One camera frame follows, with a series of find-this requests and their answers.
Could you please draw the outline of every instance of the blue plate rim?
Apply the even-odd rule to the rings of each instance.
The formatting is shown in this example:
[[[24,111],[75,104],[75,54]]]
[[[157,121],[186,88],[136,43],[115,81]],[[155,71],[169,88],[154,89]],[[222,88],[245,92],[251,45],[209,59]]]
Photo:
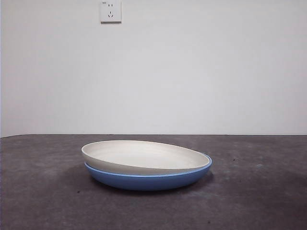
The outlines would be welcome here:
[[[213,161],[211,159],[211,157],[209,157],[207,154],[201,153],[203,155],[205,155],[206,157],[209,158],[209,163],[199,169],[195,169],[193,171],[188,171],[188,172],[180,172],[180,173],[173,173],[173,174],[157,174],[157,175],[133,175],[133,174],[119,174],[119,173],[114,173],[114,172],[106,172],[106,171],[102,171],[102,170],[98,170],[93,168],[92,166],[88,165],[86,162],[84,162],[85,166],[88,169],[94,170],[98,173],[104,173],[104,174],[108,174],[108,175],[113,175],[113,176],[127,176],[127,177],[167,177],[167,176],[179,176],[179,175],[186,175],[186,174],[190,174],[190,173],[196,173],[199,171],[202,171],[204,169],[210,168],[210,166],[212,165]]]

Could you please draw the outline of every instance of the stacked plates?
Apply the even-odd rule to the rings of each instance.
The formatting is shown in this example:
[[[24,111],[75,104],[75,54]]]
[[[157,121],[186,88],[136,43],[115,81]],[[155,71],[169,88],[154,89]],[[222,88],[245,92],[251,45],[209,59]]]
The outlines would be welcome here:
[[[209,170],[209,156],[163,143],[111,140],[82,147],[85,166],[96,180],[129,190],[166,190],[196,182]]]

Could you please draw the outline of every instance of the white plate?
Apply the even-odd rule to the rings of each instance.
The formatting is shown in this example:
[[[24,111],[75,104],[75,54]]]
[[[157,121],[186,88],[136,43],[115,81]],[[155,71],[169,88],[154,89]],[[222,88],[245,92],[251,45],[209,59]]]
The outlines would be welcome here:
[[[204,154],[163,143],[110,140],[82,147],[87,164],[110,173],[159,175],[192,171],[209,164]]]

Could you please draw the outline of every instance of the wall socket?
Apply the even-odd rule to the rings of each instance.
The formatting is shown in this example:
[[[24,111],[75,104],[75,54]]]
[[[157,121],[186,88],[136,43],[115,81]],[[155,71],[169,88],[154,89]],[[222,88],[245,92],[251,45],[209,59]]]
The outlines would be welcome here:
[[[100,0],[100,23],[121,22],[121,0]]]

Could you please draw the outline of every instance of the dark gray surface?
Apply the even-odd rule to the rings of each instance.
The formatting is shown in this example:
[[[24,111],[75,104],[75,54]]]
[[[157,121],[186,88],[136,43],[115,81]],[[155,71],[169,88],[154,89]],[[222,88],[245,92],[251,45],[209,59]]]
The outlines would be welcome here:
[[[205,152],[211,172],[162,192],[93,180],[81,147],[163,142]],[[2,230],[304,230],[307,136],[24,135],[1,139]]]

